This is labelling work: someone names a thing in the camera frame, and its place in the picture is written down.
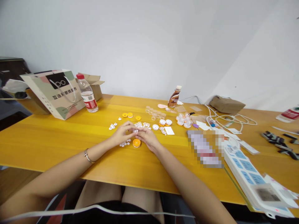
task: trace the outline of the yellow bottle cap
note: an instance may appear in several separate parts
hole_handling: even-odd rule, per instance
[[[138,148],[139,146],[140,146],[140,144],[141,144],[141,141],[139,140],[139,139],[134,139],[133,140],[133,146],[135,147],[135,148]]]

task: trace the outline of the hand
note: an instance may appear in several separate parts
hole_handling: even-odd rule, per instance
[[[149,130],[147,128],[137,128],[138,133],[136,138],[143,141],[149,150],[151,150],[153,153],[156,153],[158,150],[162,149],[163,146],[157,139],[156,135],[152,130]]]
[[[123,125],[120,125],[116,132],[108,139],[113,147],[120,145],[126,140],[134,137],[137,133],[126,134],[127,131],[133,131],[133,129],[137,129],[134,124],[130,121],[125,122]]]

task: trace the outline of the bracelet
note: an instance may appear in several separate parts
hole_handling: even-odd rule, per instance
[[[89,159],[89,157],[88,157],[88,155],[87,155],[87,150],[88,150],[88,148],[85,149],[85,155],[84,155],[84,156],[86,156],[86,158],[88,159],[89,162],[91,162],[92,164],[94,164],[95,162],[93,162],[93,161],[91,161],[91,160]]]

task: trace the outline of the white string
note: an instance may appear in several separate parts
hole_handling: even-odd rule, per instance
[[[272,126],[272,128],[275,128],[275,129],[277,129],[279,131],[287,132],[287,133],[290,133],[290,134],[299,135],[299,133],[289,132],[289,131],[286,131],[286,130],[283,130],[283,129],[280,129],[280,128],[277,128],[277,127],[274,127],[274,126]]]
[[[249,124],[249,125],[257,125],[257,124],[258,124],[255,120],[252,120],[251,118],[246,117],[246,116],[241,115],[241,114],[237,114],[237,115],[235,115],[235,116],[232,116],[232,115],[222,115],[222,116],[219,116],[219,115],[216,113],[216,112],[219,112],[218,110],[214,111],[212,108],[210,108],[210,107],[207,106],[205,103],[203,103],[197,95],[195,95],[195,96],[191,96],[191,97],[196,97],[196,98],[198,99],[198,102],[199,102],[200,104],[205,105],[205,106],[209,109],[209,113],[210,113],[210,115],[209,115],[208,117],[211,118],[213,122],[215,122],[215,123],[221,125],[222,127],[224,127],[224,128],[227,129],[227,130],[229,130],[229,129],[228,129],[227,127],[225,127],[224,125],[222,125],[220,122],[217,121],[218,118],[221,118],[221,119],[223,119],[223,120],[227,120],[227,121],[230,121],[230,122],[233,121],[233,122],[235,122],[235,123],[241,124],[241,129],[239,130],[239,132],[242,132],[242,130],[243,130],[243,125],[244,125],[244,124]],[[246,122],[244,122],[244,121],[240,121],[239,119],[236,118],[236,116],[241,116],[244,120],[246,120]]]
[[[39,217],[39,216],[57,216],[57,215],[66,215],[66,214],[74,214],[74,213],[80,213],[80,212],[85,212],[87,210],[97,208],[100,209],[104,212],[110,213],[110,214],[115,214],[115,215],[159,215],[159,214],[164,214],[164,215],[171,215],[171,216],[181,216],[181,217],[189,217],[189,218],[195,218],[194,216],[191,215],[183,215],[183,214],[173,214],[173,213],[168,213],[168,212],[117,212],[113,211],[107,208],[104,208],[101,205],[91,205],[85,208],[80,208],[80,209],[70,209],[70,210],[57,210],[57,211],[42,211],[42,212],[27,212],[23,213],[20,215],[13,216],[11,218],[5,219],[1,221],[0,223],[8,223],[12,222],[18,219],[22,218],[29,218],[29,217]]]
[[[72,84],[71,84],[71,82],[68,80],[68,78],[67,78],[66,76],[64,76],[64,77],[65,77],[65,79],[69,82],[71,88],[74,89],[73,86],[72,86]],[[66,99],[68,100],[68,102],[70,102],[70,103],[74,103],[74,102],[76,102],[76,93],[75,93],[75,90],[74,90],[74,92],[73,92],[73,93],[74,93],[74,96],[75,96],[75,99],[74,99],[74,101],[71,101],[71,100],[64,94],[64,92],[60,89],[60,87],[59,87],[58,85],[56,85],[55,82],[53,82],[51,79],[49,79],[49,81],[50,81],[51,83],[53,83],[53,84],[60,90],[61,93],[63,93],[63,96],[66,97]]]

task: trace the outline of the wooden table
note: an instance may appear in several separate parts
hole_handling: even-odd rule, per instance
[[[44,172],[110,137],[115,131],[109,130],[111,123],[120,125],[127,120],[135,123],[135,116],[139,115],[142,122],[148,122],[151,126],[157,124],[158,121],[152,121],[145,112],[145,107],[158,109],[158,104],[166,103],[163,100],[104,94],[98,101],[99,110],[94,114],[82,109],[66,121],[52,115],[32,115],[0,132],[0,165]],[[184,104],[188,112],[192,112],[189,106],[194,105],[202,106]],[[132,112],[134,117],[119,121],[124,112]],[[188,145],[186,129],[176,125],[175,114],[166,114],[166,119],[173,121],[175,135],[164,136],[159,130],[155,131],[159,141],[206,183],[221,201],[245,204],[225,169],[203,168],[197,164]],[[178,194],[171,178],[145,144],[139,148],[132,145],[115,147],[82,178]]]
[[[203,110],[201,111],[202,114],[209,114],[208,109],[204,105],[199,105],[198,107]],[[299,153],[299,145],[288,143],[290,139],[282,135],[286,132],[272,128],[272,126],[275,126],[296,133],[299,131],[299,120],[296,120],[293,123],[284,123],[276,119],[276,116],[279,115],[280,112],[264,110],[243,109],[239,114],[249,117],[258,123],[256,126],[244,125],[242,134],[238,135],[238,137],[258,150],[260,154],[251,155],[247,150],[241,147],[242,152],[250,159],[260,174],[267,173],[281,185],[293,192],[299,193],[299,161],[292,159],[286,154],[278,153],[277,151],[280,150],[279,148],[268,143],[267,140],[260,136],[260,133],[270,131],[277,136],[283,137],[286,140],[286,144],[292,148],[295,153]],[[223,125],[228,123],[228,121],[221,121],[221,119],[217,119],[217,121],[220,121]],[[230,128],[240,130],[241,125],[234,123]],[[225,169],[239,188],[241,194],[245,197],[240,185],[237,183],[227,164],[225,164]],[[290,210],[295,217],[299,217],[299,209]]]

